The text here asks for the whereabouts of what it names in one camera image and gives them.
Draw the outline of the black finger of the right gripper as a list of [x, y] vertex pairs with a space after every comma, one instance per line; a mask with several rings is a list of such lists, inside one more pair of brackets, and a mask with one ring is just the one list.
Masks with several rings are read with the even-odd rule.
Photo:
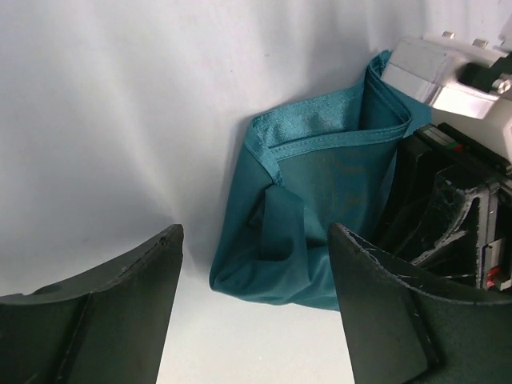
[[413, 266], [476, 286], [479, 283], [480, 180], [460, 167], [434, 176], [429, 196], [407, 203], [375, 244]]

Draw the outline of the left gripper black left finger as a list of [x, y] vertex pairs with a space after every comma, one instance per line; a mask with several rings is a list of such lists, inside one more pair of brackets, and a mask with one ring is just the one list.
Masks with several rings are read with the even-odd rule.
[[175, 224], [72, 278], [3, 296], [2, 382], [156, 382], [183, 239]]

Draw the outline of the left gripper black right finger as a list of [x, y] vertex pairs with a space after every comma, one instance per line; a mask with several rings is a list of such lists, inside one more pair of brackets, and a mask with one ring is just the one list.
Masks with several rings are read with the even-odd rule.
[[357, 383], [508, 383], [511, 298], [441, 278], [340, 224], [330, 263]]

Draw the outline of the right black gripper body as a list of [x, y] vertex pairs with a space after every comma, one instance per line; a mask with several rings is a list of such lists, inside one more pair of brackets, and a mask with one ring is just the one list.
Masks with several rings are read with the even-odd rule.
[[403, 139], [394, 175], [394, 216], [431, 194], [434, 176], [460, 167], [480, 180], [480, 290], [511, 288], [511, 165], [447, 124], [427, 125]]

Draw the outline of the teal satin napkin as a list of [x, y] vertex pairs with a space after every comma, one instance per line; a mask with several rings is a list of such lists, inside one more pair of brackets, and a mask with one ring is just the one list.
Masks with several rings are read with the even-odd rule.
[[382, 81], [372, 58], [349, 88], [255, 116], [235, 166], [210, 288], [248, 302], [337, 310], [327, 232], [369, 236], [393, 180], [398, 143], [431, 120]]

